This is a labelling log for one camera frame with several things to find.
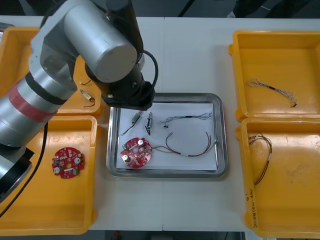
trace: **floor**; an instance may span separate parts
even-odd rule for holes
[[[9,236],[0,240],[115,240],[113,231],[91,230],[83,235]],[[118,240],[241,240],[239,232],[144,232],[121,231]]]
[[[106,0],[92,0],[102,7]],[[177,17],[189,0],[131,0],[137,17]],[[281,0],[266,0],[262,7],[248,18],[263,18]],[[27,15],[34,15],[25,0],[20,0]],[[225,18],[234,8],[236,0],[195,0],[184,17]],[[311,2],[293,18],[320,18],[320,0]]]

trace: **robotic arm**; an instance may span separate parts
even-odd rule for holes
[[[48,18],[32,40],[29,73],[0,99],[0,202],[31,169],[26,144],[73,95],[76,58],[104,101],[117,108],[151,107],[158,78],[140,72],[143,42],[130,0],[114,0],[108,18],[90,0],[68,0]]]

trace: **white paper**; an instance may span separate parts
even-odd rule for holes
[[[174,116],[198,116],[204,113],[213,113],[212,103],[153,103],[148,109],[152,112],[151,136],[147,134],[145,125],[149,116],[144,112],[136,125],[125,135],[121,136],[131,126],[131,119],[138,113],[137,110],[121,109],[119,123],[119,139],[116,167],[118,169],[131,169],[126,166],[121,158],[124,150],[122,145],[133,138],[145,138],[152,147],[166,146],[166,138],[169,133],[173,134],[168,138],[168,145],[177,152],[184,155],[197,155],[204,152],[208,145],[206,132],[211,136],[211,142],[215,141],[213,116],[207,120],[197,118],[176,119],[167,123],[166,118]],[[215,148],[197,157],[187,157],[174,153],[164,153],[152,150],[151,159],[141,169],[154,170],[217,170]]]

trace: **copper wire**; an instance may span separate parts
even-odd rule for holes
[[[267,172],[267,169],[268,169],[268,166],[269,166],[269,162],[270,162],[270,159],[271,159],[271,155],[272,155],[272,142],[271,142],[271,140],[269,138],[265,137],[261,133],[255,134],[255,135],[249,137],[249,139],[251,140],[249,142],[250,145],[254,144],[258,140],[263,140],[263,141],[265,141],[267,143],[267,146],[268,146],[268,149],[269,149],[268,159],[267,159],[267,161],[266,161],[261,173],[256,178],[256,180],[254,181],[254,185],[256,186],[262,181],[262,179],[264,178],[264,176],[265,176],[265,174]]]

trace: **silver cylindrical joint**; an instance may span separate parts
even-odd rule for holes
[[[33,152],[26,147],[18,150],[0,148],[0,203],[27,176],[32,168],[29,161],[32,155]]]
[[[64,17],[63,29],[100,81],[118,81],[133,69],[136,49],[92,2],[72,8]]]
[[[29,72],[0,98],[0,144],[22,147],[38,134],[66,101],[49,92]]]

